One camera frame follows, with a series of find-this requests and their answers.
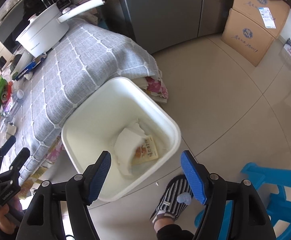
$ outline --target blue gripper pad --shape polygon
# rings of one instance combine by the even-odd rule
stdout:
[[[90,194],[88,197],[90,203],[92,203],[99,197],[100,191],[102,189],[105,178],[108,175],[110,167],[111,155],[109,152],[107,152],[105,158],[98,168],[98,171],[95,173],[95,176],[90,183]]]
[[[194,197],[199,200],[202,205],[205,205],[208,199],[208,192],[206,192],[208,191],[208,180],[206,176],[209,176],[209,172],[204,165],[197,163],[190,151],[182,152],[181,167],[190,184]]]

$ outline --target striped slipper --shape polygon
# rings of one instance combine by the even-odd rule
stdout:
[[[154,223],[161,218],[177,220],[182,211],[191,203],[192,190],[184,174],[174,177],[160,199],[150,220]]]

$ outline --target metal screw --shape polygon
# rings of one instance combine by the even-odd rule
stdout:
[[[251,181],[249,181],[248,179],[245,179],[243,181],[243,184],[246,185],[246,186],[250,186],[251,185]]]
[[[82,174],[77,174],[74,176],[74,180],[81,180],[83,178]]]
[[[50,182],[48,180],[45,180],[44,182],[42,182],[42,187],[47,187],[49,186]]]
[[[213,179],[213,180],[217,180],[219,178],[219,176],[215,173],[211,173],[210,174],[210,179]]]

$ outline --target bottle cap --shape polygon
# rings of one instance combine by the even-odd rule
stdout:
[[[24,92],[23,92],[23,90],[20,89],[20,90],[18,90],[18,91],[16,92],[16,97],[17,97],[17,98],[22,99],[23,96],[24,96]]]

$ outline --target white cooking pot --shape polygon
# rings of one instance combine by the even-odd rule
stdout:
[[[69,29],[66,20],[105,3],[106,0],[90,0],[72,10],[63,10],[66,11],[63,15],[55,3],[39,16],[33,15],[29,19],[30,24],[16,38],[16,41],[20,42],[34,57],[38,57],[56,45],[66,34]]]

